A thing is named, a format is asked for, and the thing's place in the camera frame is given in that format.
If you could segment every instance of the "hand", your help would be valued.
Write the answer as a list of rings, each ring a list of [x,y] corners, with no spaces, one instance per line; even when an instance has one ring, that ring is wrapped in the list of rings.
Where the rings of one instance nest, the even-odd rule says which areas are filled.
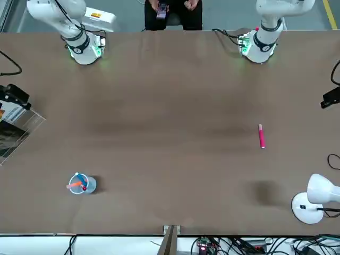
[[[198,1],[199,0],[187,0],[184,2],[184,5],[189,11],[193,11],[198,5]]]
[[[159,0],[149,0],[151,6],[152,6],[152,9],[155,10],[155,12],[157,12],[158,10],[158,5],[159,5]]]

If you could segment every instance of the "lamp base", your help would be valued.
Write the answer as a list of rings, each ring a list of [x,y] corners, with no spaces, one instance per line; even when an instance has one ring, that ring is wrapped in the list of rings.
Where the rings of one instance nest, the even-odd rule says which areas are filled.
[[[316,224],[324,217],[323,211],[317,211],[317,208],[323,208],[321,204],[313,204],[308,201],[307,193],[299,193],[292,200],[292,210],[298,220],[306,224]]]

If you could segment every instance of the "person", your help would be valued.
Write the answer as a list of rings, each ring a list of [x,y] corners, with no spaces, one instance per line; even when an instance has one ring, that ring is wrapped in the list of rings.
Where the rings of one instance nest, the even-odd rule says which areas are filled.
[[[176,13],[184,30],[202,30],[202,0],[161,0],[168,4],[168,14]],[[159,0],[146,0],[145,29],[164,30],[166,19],[157,19]]]

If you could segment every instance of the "black pants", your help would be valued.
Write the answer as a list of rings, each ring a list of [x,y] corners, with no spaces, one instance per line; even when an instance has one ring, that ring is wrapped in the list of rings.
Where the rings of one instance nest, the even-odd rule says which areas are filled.
[[[189,11],[184,2],[186,0],[173,0],[173,4],[169,4],[169,12],[167,16],[174,12],[180,19],[184,30],[202,30],[202,0],[198,2],[197,7],[193,11]],[[144,18],[146,30],[164,30],[166,27],[166,20],[156,18],[157,13],[149,2],[145,1]]]

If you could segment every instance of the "smartphone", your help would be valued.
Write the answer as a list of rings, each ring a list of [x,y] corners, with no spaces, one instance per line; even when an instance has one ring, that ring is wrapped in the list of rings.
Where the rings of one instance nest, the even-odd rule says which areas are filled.
[[[168,5],[165,3],[159,3],[157,9],[157,19],[165,19]]]

